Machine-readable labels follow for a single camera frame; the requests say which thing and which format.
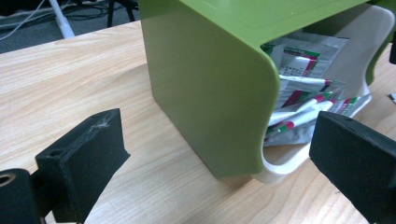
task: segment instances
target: green plastic box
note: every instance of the green plastic box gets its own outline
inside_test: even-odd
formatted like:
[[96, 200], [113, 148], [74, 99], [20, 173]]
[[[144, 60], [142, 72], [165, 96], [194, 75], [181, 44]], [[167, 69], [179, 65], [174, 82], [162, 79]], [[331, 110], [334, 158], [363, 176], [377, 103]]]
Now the green plastic box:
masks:
[[367, 94], [366, 74], [372, 75], [370, 64], [394, 17], [365, 2], [142, 0], [154, 99], [216, 177], [256, 175], [274, 182], [308, 158], [309, 145], [268, 149], [272, 161], [266, 148], [263, 153], [279, 78], [260, 45], [301, 28], [348, 37], [346, 55], [329, 72], [345, 72], [344, 81], [353, 80], [346, 96]]

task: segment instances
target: black clamp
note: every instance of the black clamp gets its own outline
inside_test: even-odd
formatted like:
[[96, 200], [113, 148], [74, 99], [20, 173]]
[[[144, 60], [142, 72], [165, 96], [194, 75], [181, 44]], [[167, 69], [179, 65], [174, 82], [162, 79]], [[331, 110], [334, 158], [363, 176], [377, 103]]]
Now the black clamp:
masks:
[[396, 223], [396, 142], [320, 112], [309, 156], [370, 223]]
[[120, 111], [108, 110], [77, 127], [35, 156], [38, 170], [0, 172], [2, 223], [83, 223], [116, 171], [129, 158]]

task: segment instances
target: chair leg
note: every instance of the chair leg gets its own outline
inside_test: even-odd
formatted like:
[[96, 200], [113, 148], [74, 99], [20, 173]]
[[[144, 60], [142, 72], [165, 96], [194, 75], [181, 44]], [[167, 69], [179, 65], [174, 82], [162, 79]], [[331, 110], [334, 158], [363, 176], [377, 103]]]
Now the chair leg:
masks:
[[111, 27], [113, 23], [114, 2], [115, 0], [108, 1], [107, 27]]
[[127, 6], [126, 12], [128, 13], [129, 21], [134, 21], [134, 13], [132, 12], [134, 7]]

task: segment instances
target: wood grain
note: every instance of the wood grain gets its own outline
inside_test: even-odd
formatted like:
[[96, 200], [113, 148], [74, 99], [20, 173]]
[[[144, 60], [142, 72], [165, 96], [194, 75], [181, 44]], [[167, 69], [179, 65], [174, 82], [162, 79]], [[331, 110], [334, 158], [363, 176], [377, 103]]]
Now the wood grain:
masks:
[[[248, 176], [216, 179], [153, 100], [142, 38], [134, 22], [1, 54], [0, 170], [33, 172], [38, 152], [118, 107], [132, 157], [87, 223], [367, 222], [311, 161], [273, 186]], [[396, 105], [387, 94], [396, 92], [395, 71], [380, 59], [374, 99], [356, 117], [393, 139]]]

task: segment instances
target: cable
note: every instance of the cable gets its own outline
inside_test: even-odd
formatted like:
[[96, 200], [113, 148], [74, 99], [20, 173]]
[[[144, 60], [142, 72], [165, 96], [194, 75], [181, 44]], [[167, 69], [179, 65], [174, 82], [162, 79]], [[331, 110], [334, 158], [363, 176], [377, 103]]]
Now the cable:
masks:
[[38, 7], [35, 9], [35, 11], [30, 14], [30, 16], [28, 16], [26, 19], [24, 19], [24, 21], [22, 21], [17, 27], [15, 27], [15, 29], [13, 31], [11, 31], [8, 35], [5, 35], [3, 37], [0, 37], [0, 41], [9, 38], [10, 36], [12, 36], [18, 29], [20, 29], [21, 26], [23, 26], [24, 23], [27, 22], [27, 20], [29, 20], [31, 17], [33, 17], [37, 11], [41, 8], [41, 6], [44, 4], [46, 0], [41, 1], [41, 3], [38, 5]]
[[[61, 7], [61, 9], [64, 10], [64, 16], [71, 21], [94, 20], [94, 19], [98, 19], [98, 18], [103, 18], [108, 13], [108, 6], [106, 5], [107, 1], [103, 1], [103, 2], [95, 3], [95, 4], [88, 3], [88, 4], [83, 4], [82, 6], [70, 5], [70, 2], [71, 2], [71, 0], [68, 0], [67, 3]], [[8, 35], [6, 35], [4, 37], [1, 37], [0, 41], [13, 35], [18, 29], [21, 28], [22, 25], [24, 28], [24, 27], [37, 25], [42, 22], [55, 20], [55, 14], [53, 12], [48, 12], [46, 14], [43, 14], [43, 15], [40, 15], [40, 16], [37, 16], [37, 17], [34, 17], [31, 19], [31, 17], [34, 14], [36, 14], [37, 11], [41, 8], [42, 4], [43, 4], [43, 2], [41, 2], [40, 5], [37, 7], [37, 9], [24, 21], [0, 25], [0, 34], [1, 34], [1, 33], [6, 32], [7, 30], [13, 29], [12, 26], [18, 24], [18, 26], [16, 28], [14, 28], [14, 30], [12, 30], [11, 33], [9, 33]], [[124, 6], [120, 5], [118, 7], [115, 7], [114, 11], [117, 11], [122, 8], [124, 8]], [[91, 14], [91, 15], [73, 14], [75, 12], [87, 10], [87, 9], [94, 9], [98, 12], [96, 14]]]
[[[61, 10], [64, 10], [66, 7], [68, 7], [70, 2], [71, 2], [71, 0], [68, 0], [67, 3], [64, 6], [61, 7]], [[43, 15], [40, 15], [40, 16], [37, 16], [37, 17], [34, 17], [32, 19], [29, 19], [26, 22], [35, 21], [35, 20], [38, 20], [38, 19], [43, 18], [43, 17], [48, 16], [48, 15], [54, 15], [52, 8], [49, 7], [48, 10], [50, 10], [50, 12], [48, 12], [46, 14], [43, 14]], [[13, 22], [13, 23], [5, 24], [5, 25], [0, 25], [0, 29], [3, 28], [3, 27], [9, 27], [9, 26], [14, 26], [14, 25], [19, 25], [19, 24], [20, 24], [20, 22]]]

